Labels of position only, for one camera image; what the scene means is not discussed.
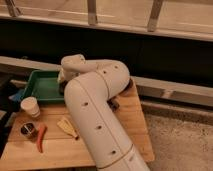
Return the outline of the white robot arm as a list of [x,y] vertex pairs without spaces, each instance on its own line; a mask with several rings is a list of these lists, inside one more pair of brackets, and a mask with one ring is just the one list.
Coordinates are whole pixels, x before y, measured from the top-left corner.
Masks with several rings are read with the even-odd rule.
[[98,171],[150,171],[108,105],[129,84],[130,73],[123,62],[65,56],[58,80],[66,83],[66,107]]

